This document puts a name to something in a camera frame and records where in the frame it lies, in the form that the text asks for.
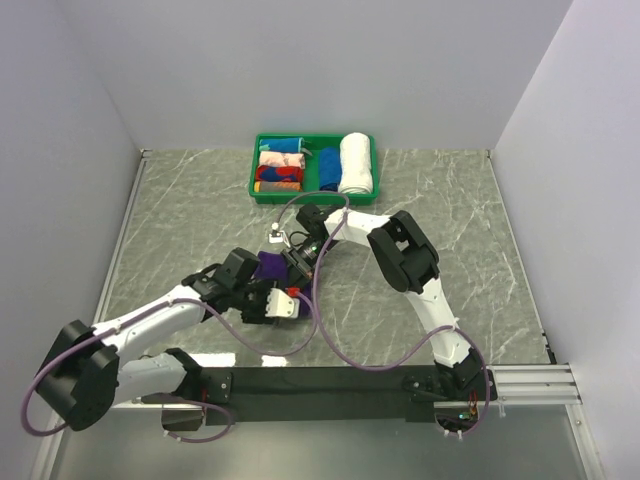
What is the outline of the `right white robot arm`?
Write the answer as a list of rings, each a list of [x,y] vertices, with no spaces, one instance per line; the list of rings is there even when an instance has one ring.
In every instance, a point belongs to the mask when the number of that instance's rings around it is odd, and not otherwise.
[[[403,294],[426,331],[421,344],[430,343],[436,387],[446,399],[466,399],[484,389],[491,399],[491,376],[486,362],[446,299],[438,266],[439,255],[414,218],[406,211],[391,216],[356,212],[348,207],[319,209],[313,204],[296,216],[307,239],[299,246],[286,241],[282,251],[291,287],[315,290],[324,255],[338,242],[368,247],[387,284]]]

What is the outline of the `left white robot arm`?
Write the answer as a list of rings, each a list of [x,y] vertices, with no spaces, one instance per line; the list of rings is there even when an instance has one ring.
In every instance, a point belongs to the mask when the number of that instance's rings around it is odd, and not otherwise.
[[[184,278],[159,299],[89,327],[79,320],[58,334],[34,379],[33,392],[81,431],[114,405],[154,394],[180,402],[204,399],[201,366],[173,348],[146,358],[151,346],[229,309],[250,323],[295,317],[298,308],[273,279],[258,279],[259,258],[242,248],[221,264]]]

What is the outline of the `purple towel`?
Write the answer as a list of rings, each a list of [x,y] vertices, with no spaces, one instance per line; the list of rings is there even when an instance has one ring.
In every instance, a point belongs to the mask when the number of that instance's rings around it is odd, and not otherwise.
[[[302,293],[309,300],[313,298],[312,282],[308,285],[288,285],[285,260],[280,254],[267,253],[261,251],[258,253],[260,260],[259,266],[254,273],[254,282],[276,282],[275,288],[285,291],[290,297],[297,298]],[[283,320],[300,320],[311,317],[310,307],[300,300],[300,311],[297,319],[276,319],[277,323]]]

